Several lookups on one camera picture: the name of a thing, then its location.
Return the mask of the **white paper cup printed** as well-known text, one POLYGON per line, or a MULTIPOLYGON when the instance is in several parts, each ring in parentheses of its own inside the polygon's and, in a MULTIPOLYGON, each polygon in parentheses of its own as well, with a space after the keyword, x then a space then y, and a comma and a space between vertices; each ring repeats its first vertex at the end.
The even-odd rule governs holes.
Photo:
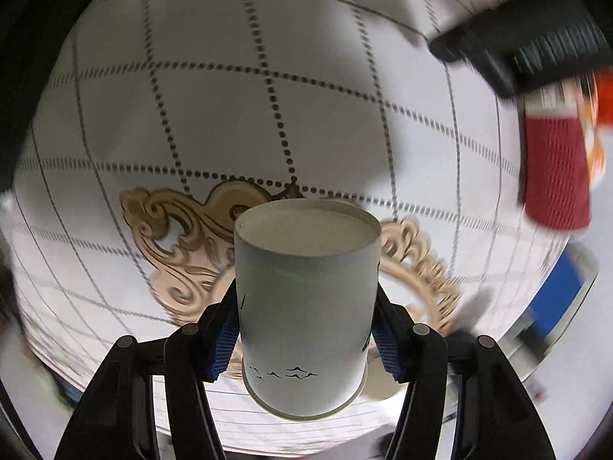
POLYGON ((257 205, 236 221, 236 290, 247 391, 290 421, 348 406, 367 377, 382 228, 328 199, 257 205))

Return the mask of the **orange white paper cup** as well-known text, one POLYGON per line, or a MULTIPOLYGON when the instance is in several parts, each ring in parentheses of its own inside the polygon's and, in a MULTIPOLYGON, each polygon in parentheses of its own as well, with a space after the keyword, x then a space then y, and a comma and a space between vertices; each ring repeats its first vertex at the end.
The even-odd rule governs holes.
POLYGON ((612 68, 582 76, 577 100, 591 188, 600 184, 607 159, 600 132, 612 130, 612 68))

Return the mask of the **white paper cup lying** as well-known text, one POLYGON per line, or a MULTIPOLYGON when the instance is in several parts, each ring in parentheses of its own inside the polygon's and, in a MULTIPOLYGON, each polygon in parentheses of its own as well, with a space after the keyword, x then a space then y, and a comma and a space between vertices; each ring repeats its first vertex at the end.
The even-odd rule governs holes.
POLYGON ((367 376, 362 386, 361 396, 370 401, 380 402, 395 397, 404 391, 405 383, 398 383, 384 369, 384 364, 375 347, 369 347, 367 355, 367 376))

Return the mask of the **red ribbed paper cup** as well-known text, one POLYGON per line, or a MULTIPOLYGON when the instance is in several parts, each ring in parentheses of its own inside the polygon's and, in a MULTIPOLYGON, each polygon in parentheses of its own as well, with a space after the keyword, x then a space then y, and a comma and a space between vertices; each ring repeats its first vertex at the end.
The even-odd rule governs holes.
POLYGON ((548 230, 573 233, 590 223, 590 185, 579 117, 564 109, 524 114, 525 211, 548 230))

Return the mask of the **blue folded mat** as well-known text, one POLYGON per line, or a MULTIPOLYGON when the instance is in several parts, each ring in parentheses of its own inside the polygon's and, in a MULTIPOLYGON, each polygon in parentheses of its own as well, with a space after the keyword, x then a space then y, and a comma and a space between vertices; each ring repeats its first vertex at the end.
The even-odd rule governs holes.
POLYGON ((555 328, 582 285, 583 278, 575 266, 575 258, 565 250, 529 304, 534 328, 541 337, 547 337, 555 328))

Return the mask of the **patterned white tablecloth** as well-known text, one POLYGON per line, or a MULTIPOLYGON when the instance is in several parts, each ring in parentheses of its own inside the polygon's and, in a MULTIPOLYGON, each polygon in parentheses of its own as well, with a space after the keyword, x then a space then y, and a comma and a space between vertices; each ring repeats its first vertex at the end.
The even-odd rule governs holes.
POLYGON ((502 337, 567 243, 520 201, 521 125, 429 36, 493 0, 1 0, 1 228, 34 354, 89 384, 234 276, 237 214, 346 199, 418 320, 502 337))

